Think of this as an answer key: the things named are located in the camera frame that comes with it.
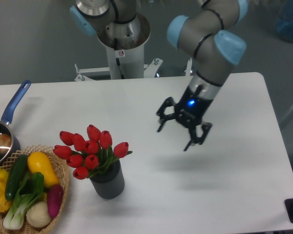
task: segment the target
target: bok choy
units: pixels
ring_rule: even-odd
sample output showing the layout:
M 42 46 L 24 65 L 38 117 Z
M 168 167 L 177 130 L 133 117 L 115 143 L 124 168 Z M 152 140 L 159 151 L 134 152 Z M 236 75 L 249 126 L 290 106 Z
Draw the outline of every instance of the bok choy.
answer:
M 3 220 L 6 229 L 18 230 L 23 226 L 26 212 L 43 193 L 43 181 L 44 176 L 40 172 L 33 173 L 30 178 L 29 172 L 26 173 L 13 204 Z

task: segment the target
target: white table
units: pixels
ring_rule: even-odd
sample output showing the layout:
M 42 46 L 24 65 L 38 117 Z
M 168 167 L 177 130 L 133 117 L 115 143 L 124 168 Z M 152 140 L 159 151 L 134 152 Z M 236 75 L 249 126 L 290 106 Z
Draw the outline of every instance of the white table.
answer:
M 156 111 L 183 94 L 190 77 L 32 84 L 11 125 L 23 147 L 61 144 L 61 130 L 86 137 L 94 124 L 121 160 L 123 193 L 103 200 L 89 180 L 71 177 L 54 234 L 224 234 L 293 229 L 284 200 L 293 173 L 263 77 L 232 74 L 204 116 L 213 127 L 183 152 L 188 132 L 175 121 L 161 133 Z M 0 117 L 18 85 L 0 86 Z

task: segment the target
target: blue pan handle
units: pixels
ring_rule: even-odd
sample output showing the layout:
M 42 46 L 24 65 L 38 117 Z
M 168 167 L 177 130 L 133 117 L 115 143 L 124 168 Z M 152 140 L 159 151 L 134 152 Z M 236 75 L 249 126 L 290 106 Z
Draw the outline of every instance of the blue pan handle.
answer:
M 25 80 L 21 84 L 20 88 L 16 91 L 16 93 L 10 100 L 9 104 L 6 106 L 3 112 L 3 115 L 1 117 L 1 121 L 3 121 L 4 123 L 12 123 L 15 108 L 20 102 L 20 100 L 23 98 L 27 90 L 29 89 L 30 85 L 31 85 L 31 82 L 29 80 Z

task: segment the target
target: blue light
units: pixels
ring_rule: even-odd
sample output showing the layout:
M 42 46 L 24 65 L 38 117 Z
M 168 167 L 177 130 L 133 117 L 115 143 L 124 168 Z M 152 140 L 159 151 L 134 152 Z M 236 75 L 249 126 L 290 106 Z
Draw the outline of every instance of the blue light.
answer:
M 188 102 L 188 106 L 193 106 L 194 103 L 195 103 L 195 101 L 192 99 L 192 100 L 190 100 L 190 101 Z

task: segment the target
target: blue object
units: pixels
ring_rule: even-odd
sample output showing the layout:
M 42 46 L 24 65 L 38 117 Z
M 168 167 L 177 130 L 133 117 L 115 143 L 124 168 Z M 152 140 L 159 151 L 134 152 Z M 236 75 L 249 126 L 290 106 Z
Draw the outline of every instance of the blue object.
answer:
M 238 0 L 238 2 L 239 2 L 239 6 L 240 6 L 240 13 L 239 13 L 238 21 L 240 21 L 241 19 L 243 19 L 243 17 L 248 12 L 248 2 L 247 2 L 247 0 Z
M 187 19 L 188 19 L 187 16 L 177 16 L 170 23 L 167 29 L 167 40 L 170 42 L 170 44 L 172 44 L 177 49 L 178 49 L 178 41 L 179 41 L 180 33 Z
M 93 29 L 93 27 L 88 23 L 88 21 L 84 19 L 84 17 L 74 6 L 69 9 L 69 12 L 74 22 L 83 33 L 87 34 L 88 36 L 93 36 L 96 34 L 96 30 Z
M 275 29 L 281 38 L 293 41 L 293 0 L 287 0 L 282 6 Z
M 190 100 L 190 101 L 188 102 L 188 106 L 193 106 L 194 103 L 195 103 L 195 101 L 192 99 L 192 100 Z
M 245 41 L 226 30 L 220 30 L 214 40 L 224 58 L 233 65 L 238 65 L 246 50 Z
M 16 91 L 16 93 L 14 94 L 12 99 L 10 100 L 9 104 L 6 106 L 6 108 L 2 114 L 2 117 L 1 117 L 1 121 L 3 121 L 4 123 L 8 123 L 8 122 L 12 123 L 15 108 L 18 105 L 18 103 L 20 102 L 20 100 L 23 98 L 23 96 L 25 95 L 27 90 L 29 89 L 30 85 L 31 85 L 31 82 L 29 80 L 25 80 L 21 84 L 19 89 Z

